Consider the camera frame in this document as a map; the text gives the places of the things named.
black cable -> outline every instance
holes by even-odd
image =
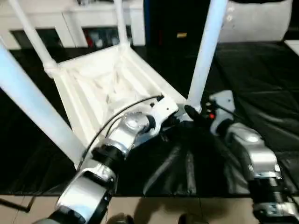
[[[242,122],[247,123],[247,121],[245,120],[245,118],[239,116],[239,115],[236,114],[235,112],[231,112],[230,110],[226,109],[226,108],[223,107],[223,106],[220,106],[219,104],[217,104],[217,103],[215,103],[215,102],[212,102],[212,105],[214,105],[215,107],[217,107],[217,108],[219,108],[219,109],[222,109],[222,110],[224,110],[225,112],[227,112],[227,113],[233,115],[234,117],[240,119]]]
[[[139,103],[142,103],[144,101],[147,101],[147,100],[150,100],[150,99],[154,99],[154,98],[161,98],[163,97],[162,95],[157,95],[157,96],[152,96],[152,97],[147,97],[147,98],[144,98],[144,99],[141,99],[141,100],[138,100],[136,101],[135,103],[133,104],[130,104],[129,106],[126,106],[125,108],[121,109],[120,111],[118,111],[115,115],[113,115],[100,129],[99,131],[95,134],[95,136],[93,137],[93,139],[91,140],[91,142],[88,144],[87,148],[85,149],[85,151],[83,152],[82,154],[82,158],[81,158],[81,161],[78,165],[78,170],[80,170],[81,166],[82,166],[82,163],[85,159],[85,157],[87,156],[87,153],[89,151],[89,149],[91,148],[91,146],[93,145],[94,141],[98,138],[98,136],[101,134],[101,132],[106,128],[106,126],[115,118],[117,117],[118,115],[120,115],[122,112],[124,112],[125,110],[129,109],[130,107],[132,106],[135,106]]]
[[[108,130],[107,130],[107,132],[106,132],[106,136],[105,136],[105,138],[108,137],[109,132],[110,132],[112,126],[116,123],[116,121],[118,121],[118,120],[121,119],[121,118],[122,118],[122,116],[118,117],[117,119],[115,119],[115,120],[112,122],[112,124],[110,125],[110,127],[108,128]]]

white cabinet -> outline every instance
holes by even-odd
[[[47,47],[108,47],[118,43],[114,4],[79,6],[76,0],[20,0]],[[123,3],[128,38],[145,44],[143,0]],[[7,0],[0,3],[0,37],[8,49],[30,48],[19,19]]]
[[[31,14],[29,19],[47,47],[75,47],[62,14]],[[14,15],[0,17],[0,36],[8,49],[30,48],[23,26]]]

black cloth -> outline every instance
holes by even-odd
[[[56,49],[57,61],[92,49]],[[135,51],[187,97],[198,48]],[[54,82],[30,50],[13,51],[57,111],[67,120]],[[276,153],[293,193],[299,185],[299,57],[282,43],[219,44],[203,104],[231,89],[236,112]],[[57,195],[75,174],[71,161],[2,92],[0,194]],[[238,161],[219,139],[184,122],[132,151],[121,170],[119,196],[242,196],[247,185]]]

